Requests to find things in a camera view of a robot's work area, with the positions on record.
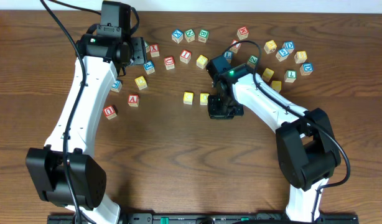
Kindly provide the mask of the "yellow O block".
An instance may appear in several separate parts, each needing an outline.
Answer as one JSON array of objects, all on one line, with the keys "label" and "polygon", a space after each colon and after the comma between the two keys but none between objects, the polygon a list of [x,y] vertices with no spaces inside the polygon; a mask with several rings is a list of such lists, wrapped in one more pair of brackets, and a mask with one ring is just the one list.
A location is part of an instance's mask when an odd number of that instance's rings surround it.
[{"label": "yellow O block", "polygon": [[200,94],[200,105],[208,105],[208,97],[209,97],[209,93],[201,93]]}]

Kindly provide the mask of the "yellow C block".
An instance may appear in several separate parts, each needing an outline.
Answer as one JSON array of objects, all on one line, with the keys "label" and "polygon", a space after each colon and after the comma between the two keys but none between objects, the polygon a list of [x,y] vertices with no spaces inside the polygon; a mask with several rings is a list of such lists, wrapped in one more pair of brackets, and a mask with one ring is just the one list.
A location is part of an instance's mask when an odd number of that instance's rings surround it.
[{"label": "yellow C block", "polygon": [[183,97],[183,102],[186,105],[192,105],[193,104],[193,96],[194,94],[192,92],[185,92]]}]

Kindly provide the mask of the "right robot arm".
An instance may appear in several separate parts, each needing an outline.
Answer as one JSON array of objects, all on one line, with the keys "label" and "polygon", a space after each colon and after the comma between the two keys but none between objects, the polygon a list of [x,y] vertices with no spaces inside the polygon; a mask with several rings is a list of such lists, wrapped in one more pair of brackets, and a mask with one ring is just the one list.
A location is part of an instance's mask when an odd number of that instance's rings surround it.
[{"label": "right robot arm", "polygon": [[285,99],[246,64],[232,67],[224,56],[207,63],[217,93],[208,97],[211,119],[232,119],[247,107],[276,135],[280,170],[290,183],[288,219],[319,219],[320,190],[341,163],[329,118],[323,110],[309,111]]}]

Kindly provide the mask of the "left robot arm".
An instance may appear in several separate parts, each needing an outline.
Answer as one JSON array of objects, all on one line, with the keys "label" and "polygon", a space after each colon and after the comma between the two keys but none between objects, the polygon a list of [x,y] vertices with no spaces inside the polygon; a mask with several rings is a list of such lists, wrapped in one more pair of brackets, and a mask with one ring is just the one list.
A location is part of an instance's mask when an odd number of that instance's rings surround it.
[{"label": "left robot arm", "polygon": [[73,210],[75,223],[118,223],[120,206],[106,195],[106,173],[94,160],[95,137],[111,87],[128,66],[147,62],[130,5],[103,1],[101,21],[72,41],[73,83],[43,148],[30,148],[26,167],[39,198]]}]

